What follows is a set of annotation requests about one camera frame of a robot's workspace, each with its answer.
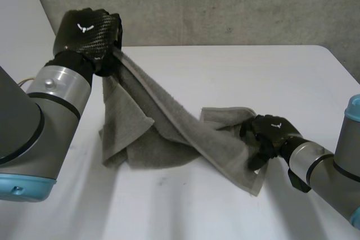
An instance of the table surface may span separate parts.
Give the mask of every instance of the table surface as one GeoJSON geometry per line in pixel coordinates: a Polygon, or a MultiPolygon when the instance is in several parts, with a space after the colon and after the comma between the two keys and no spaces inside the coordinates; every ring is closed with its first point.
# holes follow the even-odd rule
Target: table surface
{"type": "MultiPolygon", "coordinates": [[[[39,0],[0,0],[0,64],[33,76],[52,55],[54,34],[39,0]]],[[[334,151],[348,99],[359,84],[319,46],[124,48],[193,115],[204,106],[247,106],[288,118],[334,151]]],[[[0,202],[1,239],[359,239],[313,191],[292,188],[286,165],[269,163],[258,197],[203,158],[164,170],[101,165],[101,78],[50,197],[0,202]]]]}

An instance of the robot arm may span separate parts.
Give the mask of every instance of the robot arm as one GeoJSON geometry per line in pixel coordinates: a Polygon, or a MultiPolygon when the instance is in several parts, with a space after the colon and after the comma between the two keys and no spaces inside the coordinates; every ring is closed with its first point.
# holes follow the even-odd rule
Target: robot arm
{"type": "Polygon", "coordinates": [[[0,69],[0,200],[43,201],[65,159],[91,93],[93,74],[114,70],[121,48],[119,15],[69,11],[54,43],[55,58],[27,92],[0,69]]]}
{"type": "Polygon", "coordinates": [[[284,118],[258,116],[243,126],[240,136],[251,131],[260,151],[249,160],[256,170],[280,156],[289,166],[291,184],[302,192],[313,189],[352,226],[360,229],[360,95],[345,110],[335,154],[308,141],[284,118]]]}

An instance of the gray wall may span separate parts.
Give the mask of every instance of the gray wall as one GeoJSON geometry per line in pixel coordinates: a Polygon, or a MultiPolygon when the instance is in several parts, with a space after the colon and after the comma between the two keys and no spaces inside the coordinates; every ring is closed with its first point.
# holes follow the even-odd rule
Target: gray wall
{"type": "Polygon", "coordinates": [[[65,11],[118,12],[125,46],[318,44],[360,80],[360,0],[40,0],[56,31],[65,11]]]}

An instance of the towel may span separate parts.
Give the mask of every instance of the towel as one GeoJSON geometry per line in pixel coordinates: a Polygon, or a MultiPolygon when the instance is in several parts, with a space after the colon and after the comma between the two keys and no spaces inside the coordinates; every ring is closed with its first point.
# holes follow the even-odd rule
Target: towel
{"type": "Polygon", "coordinates": [[[252,134],[239,137],[249,108],[203,108],[200,121],[120,50],[116,73],[103,78],[105,124],[101,132],[103,163],[165,168],[186,164],[202,155],[238,187],[257,196],[266,167],[247,169],[259,145],[252,134]]]}

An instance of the blue cap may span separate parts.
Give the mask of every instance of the blue cap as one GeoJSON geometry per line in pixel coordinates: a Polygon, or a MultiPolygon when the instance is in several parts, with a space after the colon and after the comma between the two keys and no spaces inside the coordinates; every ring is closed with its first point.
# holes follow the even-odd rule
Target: blue cap
{"type": "Polygon", "coordinates": [[[360,207],[351,215],[350,223],[352,226],[360,230],[360,207]]]}
{"type": "Polygon", "coordinates": [[[345,116],[360,122],[360,94],[353,96],[349,100],[348,107],[345,110],[345,116]]]}
{"type": "Polygon", "coordinates": [[[17,202],[44,201],[56,180],[44,177],[0,174],[0,200],[17,202]]]}

